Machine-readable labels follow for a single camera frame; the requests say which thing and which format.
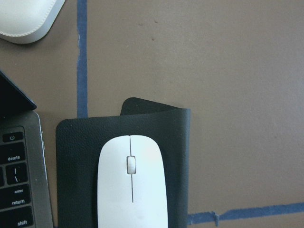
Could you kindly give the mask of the white computer mouse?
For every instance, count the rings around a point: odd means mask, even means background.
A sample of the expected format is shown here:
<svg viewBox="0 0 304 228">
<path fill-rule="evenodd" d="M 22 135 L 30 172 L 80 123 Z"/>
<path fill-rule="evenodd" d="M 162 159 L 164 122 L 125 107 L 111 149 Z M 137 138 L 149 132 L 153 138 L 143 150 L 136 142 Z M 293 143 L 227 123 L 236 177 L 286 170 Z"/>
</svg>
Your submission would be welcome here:
<svg viewBox="0 0 304 228">
<path fill-rule="evenodd" d="M 112 138 L 97 171 L 100 228 L 168 227 L 163 160 L 157 143 L 142 135 Z"/>
</svg>

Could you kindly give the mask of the black mouse pad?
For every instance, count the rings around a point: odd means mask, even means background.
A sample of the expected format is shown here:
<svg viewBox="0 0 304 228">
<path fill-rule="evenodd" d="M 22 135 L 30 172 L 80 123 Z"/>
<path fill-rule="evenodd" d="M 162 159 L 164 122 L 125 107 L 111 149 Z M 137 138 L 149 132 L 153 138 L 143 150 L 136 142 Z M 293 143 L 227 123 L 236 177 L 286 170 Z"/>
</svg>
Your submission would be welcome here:
<svg viewBox="0 0 304 228">
<path fill-rule="evenodd" d="M 163 158 L 168 226 L 188 222 L 190 109 L 131 97 L 121 114 L 66 119 L 57 125 L 57 209 L 61 228 L 97 227 L 97 166 L 102 146 L 121 135 L 144 135 Z"/>
</svg>

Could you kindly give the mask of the grey laptop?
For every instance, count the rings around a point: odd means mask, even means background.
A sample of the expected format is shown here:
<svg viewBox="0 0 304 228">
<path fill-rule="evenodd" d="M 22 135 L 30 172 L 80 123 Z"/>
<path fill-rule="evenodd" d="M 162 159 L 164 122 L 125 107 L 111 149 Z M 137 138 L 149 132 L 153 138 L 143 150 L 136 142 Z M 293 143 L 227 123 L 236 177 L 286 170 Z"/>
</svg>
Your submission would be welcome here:
<svg viewBox="0 0 304 228">
<path fill-rule="evenodd" d="M 0 226 L 52 228 L 44 143 L 36 105 L 0 74 Z"/>
</svg>

